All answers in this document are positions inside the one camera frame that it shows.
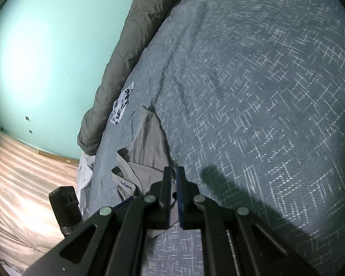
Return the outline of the grey shorts garment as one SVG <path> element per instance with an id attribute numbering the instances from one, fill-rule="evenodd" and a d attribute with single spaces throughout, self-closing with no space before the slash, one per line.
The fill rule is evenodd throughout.
<path id="1" fill-rule="evenodd" d="M 155 113 L 141 106 L 136 135 L 116 152 L 116 166 L 111 170 L 118 196 L 125 201 L 149 194 L 152 184 L 163 180 L 167 166 L 167 140 L 161 122 Z"/>

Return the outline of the light grey bed sheet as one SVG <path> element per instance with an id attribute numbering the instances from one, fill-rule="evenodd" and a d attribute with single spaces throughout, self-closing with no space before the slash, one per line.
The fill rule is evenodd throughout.
<path id="1" fill-rule="evenodd" d="M 88 156 L 82 152 L 79 160 L 78 171 L 76 173 L 76 197 L 79 202 L 79 209 L 82 217 L 88 217 L 89 191 L 93 177 L 93 167 L 95 156 Z"/>

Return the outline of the pink curtain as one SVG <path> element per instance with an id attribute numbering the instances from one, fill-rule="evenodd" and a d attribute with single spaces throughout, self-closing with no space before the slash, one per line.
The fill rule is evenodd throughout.
<path id="1" fill-rule="evenodd" d="M 0 132 L 0 259 L 20 272 L 63 240 L 48 195 L 76 185 L 77 167 Z"/>

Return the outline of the light blue crumpled garment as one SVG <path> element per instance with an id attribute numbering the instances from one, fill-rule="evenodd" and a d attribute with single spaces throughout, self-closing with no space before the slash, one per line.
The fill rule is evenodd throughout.
<path id="1" fill-rule="evenodd" d="M 124 115 L 124 111 L 128 106 L 128 98 L 131 95 L 132 90 L 134 89 L 134 83 L 132 82 L 128 87 L 123 89 L 113 104 L 113 108 L 110 115 L 110 122 L 113 125 L 118 125 Z"/>

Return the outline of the rolled dark grey duvet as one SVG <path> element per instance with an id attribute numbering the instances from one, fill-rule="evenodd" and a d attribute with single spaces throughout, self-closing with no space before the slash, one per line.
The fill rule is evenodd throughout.
<path id="1" fill-rule="evenodd" d="M 132 0 L 122 32 L 107 63 L 93 106 L 81 121 L 77 143 L 94 156 L 101 142 L 113 104 L 139 61 L 141 53 L 179 0 Z"/>

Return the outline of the wooden frame by wall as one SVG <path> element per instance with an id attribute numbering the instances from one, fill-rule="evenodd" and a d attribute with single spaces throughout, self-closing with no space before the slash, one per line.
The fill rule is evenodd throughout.
<path id="1" fill-rule="evenodd" d="M 80 160 L 77 160 L 77 159 L 74 159 L 74 158 L 68 158 L 68 157 L 65 157 L 65 156 L 56 155 L 56 154 L 49 153 L 49 152 L 46 152 L 46 151 L 43 151 L 43 150 L 40 150 L 40 149 L 38 149 L 37 152 L 38 152 L 39 155 L 42 155 L 42 156 L 44 156 L 46 158 L 50 158 L 50 159 L 53 159 L 53 160 L 56 160 L 56 161 L 62 161 L 62 162 L 71 163 L 71 164 L 79 164 L 79 162 L 80 162 Z"/>

